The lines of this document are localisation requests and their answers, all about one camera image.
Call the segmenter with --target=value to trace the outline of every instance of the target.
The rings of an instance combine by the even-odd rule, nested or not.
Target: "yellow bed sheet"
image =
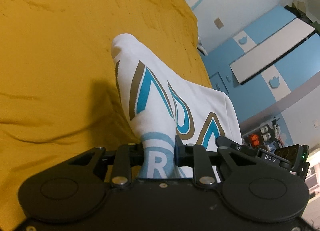
[[[26,178],[139,141],[116,90],[115,36],[133,34],[181,77],[211,86],[196,22],[184,0],[0,0],[0,228],[23,221]]]

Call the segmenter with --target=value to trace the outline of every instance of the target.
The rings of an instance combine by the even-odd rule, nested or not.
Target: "white cloth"
[[[191,168],[174,165],[176,133],[184,144],[208,151],[217,151],[214,141],[220,135],[242,143],[225,93],[182,79],[130,34],[113,40],[111,54],[124,114],[144,147],[140,177],[192,177]]]

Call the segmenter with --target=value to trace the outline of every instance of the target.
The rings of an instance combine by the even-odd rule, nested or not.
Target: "bed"
[[[110,55],[130,33],[181,77],[211,87],[185,0],[0,0],[0,228],[24,214],[31,175],[92,147],[139,142]]]

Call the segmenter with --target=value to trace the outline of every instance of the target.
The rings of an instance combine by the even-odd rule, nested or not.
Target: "blue apple decal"
[[[272,89],[276,89],[280,86],[279,77],[273,77],[273,79],[269,80],[270,87]]]
[[[247,36],[245,37],[242,37],[240,40],[239,40],[239,43],[242,45],[242,44],[246,44],[247,43]]]

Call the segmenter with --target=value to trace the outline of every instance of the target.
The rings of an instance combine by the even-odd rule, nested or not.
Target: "black device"
[[[301,218],[309,199],[304,158],[292,163],[225,137],[216,144],[210,152],[176,136],[175,164],[193,168],[192,178],[180,179],[132,180],[131,167],[144,161],[142,144],[90,149],[21,185],[27,219],[15,230],[314,230]]]

